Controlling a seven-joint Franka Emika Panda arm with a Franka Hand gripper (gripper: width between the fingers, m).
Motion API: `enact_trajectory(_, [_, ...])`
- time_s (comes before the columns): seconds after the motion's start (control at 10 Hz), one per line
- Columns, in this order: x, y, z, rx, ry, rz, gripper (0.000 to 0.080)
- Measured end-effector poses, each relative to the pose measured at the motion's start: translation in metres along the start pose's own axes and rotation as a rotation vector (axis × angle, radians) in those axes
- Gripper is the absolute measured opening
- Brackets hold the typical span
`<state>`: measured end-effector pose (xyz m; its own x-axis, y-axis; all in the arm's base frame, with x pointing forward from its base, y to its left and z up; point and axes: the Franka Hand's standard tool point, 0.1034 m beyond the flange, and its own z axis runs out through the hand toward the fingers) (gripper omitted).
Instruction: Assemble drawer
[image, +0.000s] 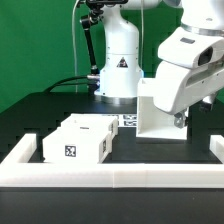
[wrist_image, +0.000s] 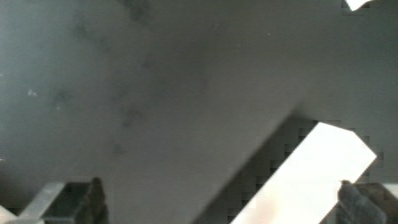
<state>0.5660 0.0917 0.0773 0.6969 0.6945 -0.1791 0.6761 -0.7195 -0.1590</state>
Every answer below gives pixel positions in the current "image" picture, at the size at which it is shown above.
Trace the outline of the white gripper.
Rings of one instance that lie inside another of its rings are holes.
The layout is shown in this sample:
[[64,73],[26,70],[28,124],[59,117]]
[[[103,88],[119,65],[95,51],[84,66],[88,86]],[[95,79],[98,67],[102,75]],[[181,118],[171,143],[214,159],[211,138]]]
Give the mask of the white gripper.
[[[200,54],[213,48],[209,63],[198,65]],[[174,115],[174,125],[185,127],[185,114],[180,112],[200,102],[202,112],[210,112],[217,91],[224,87],[224,38],[203,36],[177,28],[158,48],[161,59],[156,71],[154,105]]]

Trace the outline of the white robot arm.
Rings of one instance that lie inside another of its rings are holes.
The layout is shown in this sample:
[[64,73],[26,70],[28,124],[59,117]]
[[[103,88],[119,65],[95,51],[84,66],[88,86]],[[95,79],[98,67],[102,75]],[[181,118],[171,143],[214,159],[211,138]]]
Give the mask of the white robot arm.
[[217,92],[224,88],[224,0],[87,0],[92,16],[102,17],[106,54],[112,67],[123,60],[132,64],[138,54],[138,37],[128,35],[119,17],[122,7],[155,7],[164,1],[183,9],[181,25],[158,47],[154,105],[176,120],[198,103],[212,109]]

